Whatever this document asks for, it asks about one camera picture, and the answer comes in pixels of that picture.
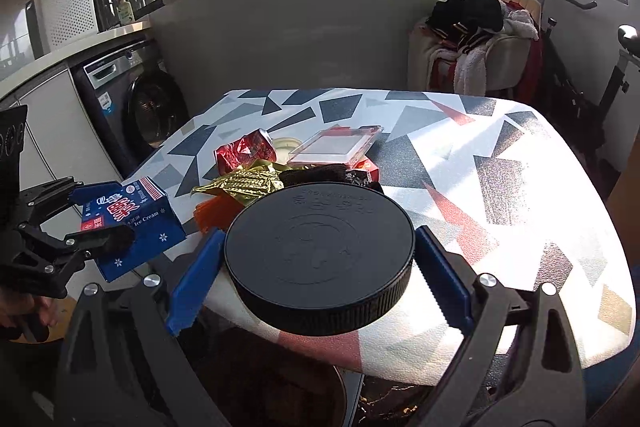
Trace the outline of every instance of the red snack package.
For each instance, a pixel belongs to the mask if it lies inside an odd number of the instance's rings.
[[[276,161],[276,151],[264,129],[257,129],[216,149],[216,163],[221,176],[239,166],[248,167],[256,160]]]
[[[380,182],[380,170],[378,169],[378,166],[366,156],[363,156],[362,160],[360,160],[352,170],[365,171],[370,178],[370,181]]]

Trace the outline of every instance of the bike seat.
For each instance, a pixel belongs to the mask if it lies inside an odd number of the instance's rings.
[[[618,41],[624,49],[636,57],[640,57],[640,38],[633,26],[620,26],[618,28]]]

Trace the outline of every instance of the countertop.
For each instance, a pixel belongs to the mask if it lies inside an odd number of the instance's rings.
[[[14,74],[6,77],[4,80],[0,80],[0,100],[37,74],[48,70],[50,67],[55,66],[57,63],[62,62],[79,52],[92,48],[93,46],[97,46],[98,44],[102,44],[103,42],[110,41],[111,39],[116,39],[118,37],[147,30],[149,28],[151,28],[151,24],[148,21],[135,22],[127,26],[121,26],[120,28],[114,28],[112,30],[91,35],[84,39],[79,39],[78,41],[72,42],[62,48],[56,49],[55,51],[30,62]]]

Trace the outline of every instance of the clear plastic box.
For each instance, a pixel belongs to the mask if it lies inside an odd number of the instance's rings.
[[[328,165],[343,163],[352,169],[367,153],[378,134],[379,125],[358,129],[338,125],[312,136],[289,154],[288,165]]]

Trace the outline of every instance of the blue gripper pad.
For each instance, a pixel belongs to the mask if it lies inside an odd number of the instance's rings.
[[[212,229],[199,245],[200,251],[191,266],[175,285],[169,299],[169,313],[165,325],[174,337],[193,325],[214,279],[220,272],[226,234]]]
[[[445,257],[444,248],[427,227],[415,231],[415,262],[447,323],[468,335],[474,327],[471,295]]]

